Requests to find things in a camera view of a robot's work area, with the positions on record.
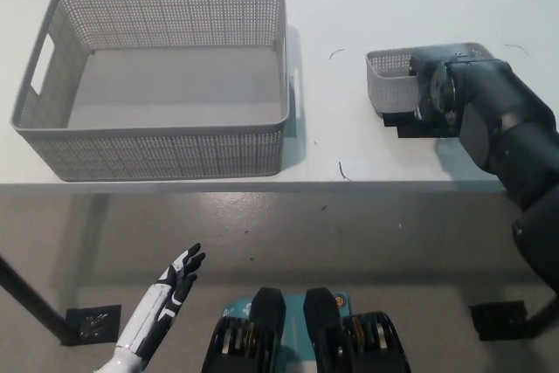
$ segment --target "small gray basket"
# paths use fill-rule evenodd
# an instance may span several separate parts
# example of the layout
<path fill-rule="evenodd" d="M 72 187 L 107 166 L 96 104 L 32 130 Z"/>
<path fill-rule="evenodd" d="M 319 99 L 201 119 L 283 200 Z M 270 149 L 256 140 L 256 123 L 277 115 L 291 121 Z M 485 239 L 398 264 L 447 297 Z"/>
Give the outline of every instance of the small gray basket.
<path fill-rule="evenodd" d="M 288 89 L 285 0 L 51 0 L 12 125 L 65 181 L 269 176 Z"/>
<path fill-rule="evenodd" d="M 483 45 L 464 43 L 448 45 L 460 51 L 490 59 L 491 53 Z M 419 104 L 418 83 L 410 76 L 410 58 L 414 48 L 381 50 L 367 54 L 367 84 L 369 98 L 377 114 L 410 113 Z"/>

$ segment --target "black metal leg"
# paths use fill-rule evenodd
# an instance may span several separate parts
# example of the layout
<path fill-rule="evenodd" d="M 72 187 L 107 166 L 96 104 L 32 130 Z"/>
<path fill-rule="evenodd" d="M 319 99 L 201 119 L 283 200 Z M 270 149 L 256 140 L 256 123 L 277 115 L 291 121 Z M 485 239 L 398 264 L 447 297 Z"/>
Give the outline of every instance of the black metal leg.
<path fill-rule="evenodd" d="M 62 345 L 78 345 L 79 335 L 21 276 L 0 256 L 0 286 L 25 307 L 35 319 L 55 335 Z"/>
<path fill-rule="evenodd" d="M 523 334 L 525 338 L 536 338 L 559 319 L 559 297 L 555 297 L 547 305 L 532 315 L 524 324 Z"/>

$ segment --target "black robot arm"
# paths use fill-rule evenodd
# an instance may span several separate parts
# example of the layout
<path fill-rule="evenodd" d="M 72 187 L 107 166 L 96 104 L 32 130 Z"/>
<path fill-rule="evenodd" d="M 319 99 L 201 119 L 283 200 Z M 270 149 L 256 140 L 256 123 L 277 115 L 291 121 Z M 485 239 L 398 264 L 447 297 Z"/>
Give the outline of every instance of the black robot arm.
<path fill-rule="evenodd" d="M 500 179 L 523 211 L 513 223 L 521 255 L 559 293 L 559 134 L 553 112 L 498 59 L 423 47 L 410 65 L 421 98 L 416 117 L 443 115 L 473 161 Z M 533 336 L 542 314 L 549 323 L 558 313 L 555 299 L 519 335 Z"/>

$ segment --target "table leg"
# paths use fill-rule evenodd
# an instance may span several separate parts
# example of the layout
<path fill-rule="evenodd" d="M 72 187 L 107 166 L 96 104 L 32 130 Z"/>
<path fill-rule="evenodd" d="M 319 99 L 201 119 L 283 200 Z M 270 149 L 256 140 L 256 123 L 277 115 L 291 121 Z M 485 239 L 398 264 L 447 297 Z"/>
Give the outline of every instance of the table leg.
<path fill-rule="evenodd" d="M 78 331 L 66 322 L 27 282 L 0 256 L 0 286 L 35 319 L 56 336 L 62 345 L 78 345 Z"/>

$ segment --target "black floor mount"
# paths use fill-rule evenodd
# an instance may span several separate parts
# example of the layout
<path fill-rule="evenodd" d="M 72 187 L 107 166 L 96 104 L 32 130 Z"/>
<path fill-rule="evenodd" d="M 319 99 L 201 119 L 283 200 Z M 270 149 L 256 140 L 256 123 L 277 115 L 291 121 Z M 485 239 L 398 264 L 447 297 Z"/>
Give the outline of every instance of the black floor mount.
<path fill-rule="evenodd" d="M 400 139 L 458 137 L 459 129 L 450 126 L 442 115 L 435 115 L 430 122 L 419 121 L 414 113 L 383 114 L 385 127 L 396 127 Z"/>
<path fill-rule="evenodd" d="M 534 339 L 559 319 L 559 297 L 528 318 L 524 301 L 503 301 L 470 306 L 480 341 Z"/>
<path fill-rule="evenodd" d="M 0 287 L 25 307 L 62 345 L 117 342 L 121 305 L 68 309 L 60 316 L 2 257 Z"/>

